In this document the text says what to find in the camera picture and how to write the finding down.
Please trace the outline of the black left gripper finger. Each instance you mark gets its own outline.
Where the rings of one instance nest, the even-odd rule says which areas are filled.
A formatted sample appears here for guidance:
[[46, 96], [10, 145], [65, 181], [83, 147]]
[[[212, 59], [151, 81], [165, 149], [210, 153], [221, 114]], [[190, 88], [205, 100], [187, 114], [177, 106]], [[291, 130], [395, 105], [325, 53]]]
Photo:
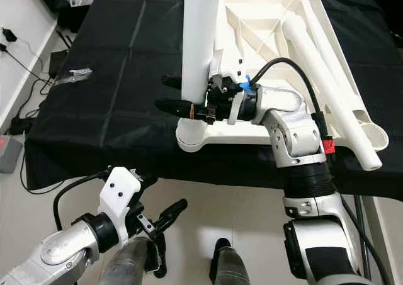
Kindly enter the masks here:
[[165, 208], [165, 210], [159, 214], [156, 221], [152, 223], [153, 231], [152, 235], [159, 235], [164, 233], [167, 228], [169, 228], [184, 210], [188, 207], [187, 199], [179, 199], [179, 201], [170, 205], [170, 207]]

